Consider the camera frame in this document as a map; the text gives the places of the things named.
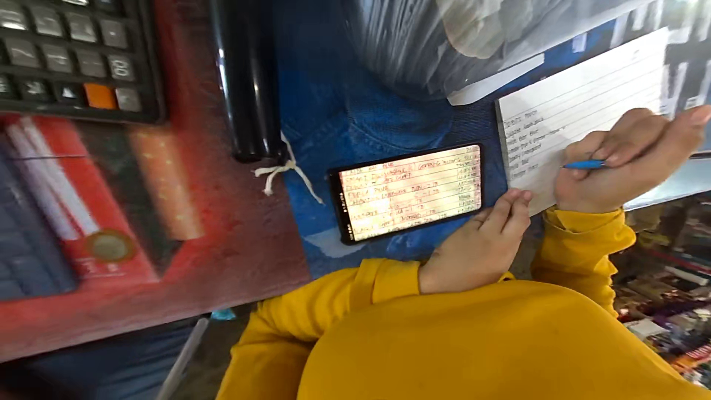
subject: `smartphone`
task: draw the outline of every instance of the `smartphone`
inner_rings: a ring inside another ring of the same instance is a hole
[[[330,170],[341,241],[355,244],[478,211],[482,157],[473,143]]]

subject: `blue table surface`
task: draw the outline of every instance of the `blue table surface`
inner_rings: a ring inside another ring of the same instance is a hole
[[[446,100],[400,97],[366,70],[337,17],[338,2],[277,3],[282,130],[298,165],[326,202],[318,204],[294,172],[284,174],[314,278],[356,267],[364,258],[425,259],[466,220],[463,217],[346,246],[340,242],[326,180],[330,168],[480,142],[486,161],[483,198],[485,206],[491,206],[507,189],[496,99],[608,50],[614,27],[610,21],[588,32],[587,47],[581,53],[572,51],[571,41],[551,48],[540,67],[474,104],[452,107]]]

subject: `white string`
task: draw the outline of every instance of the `white string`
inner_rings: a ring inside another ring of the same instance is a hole
[[[298,165],[296,165],[296,157],[294,157],[294,151],[292,150],[292,144],[289,143],[289,140],[287,140],[287,137],[284,136],[284,133],[282,132],[282,141],[287,144],[287,150],[289,150],[289,160],[287,161],[286,164],[284,164],[281,167],[268,167],[268,168],[257,168],[255,170],[255,176],[259,177],[264,174],[269,174],[267,177],[267,182],[264,185],[264,194],[267,196],[271,196],[274,194],[272,191],[272,182],[274,181],[274,177],[280,173],[280,172],[286,172],[289,171],[290,169],[293,169],[296,171],[297,174],[301,177],[301,179],[304,181],[306,188],[309,189],[311,192],[311,195],[316,199],[317,202],[320,204],[323,204],[324,201],[321,199],[321,197],[317,196],[316,193],[314,192],[314,187],[311,185],[311,181],[309,181],[309,178],[306,176],[304,171],[299,168]]]

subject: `notebook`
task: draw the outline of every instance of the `notebook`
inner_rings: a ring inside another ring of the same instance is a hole
[[[534,193],[531,215],[555,204],[567,145],[632,108],[660,111],[668,36],[659,29],[499,99],[508,185]]]

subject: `orange calculator button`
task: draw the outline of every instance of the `orange calculator button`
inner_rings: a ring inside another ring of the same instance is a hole
[[[116,110],[116,98],[114,92],[108,86],[96,83],[85,83],[84,90],[87,93],[89,106],[94,108],[104,108],[106,110]]]

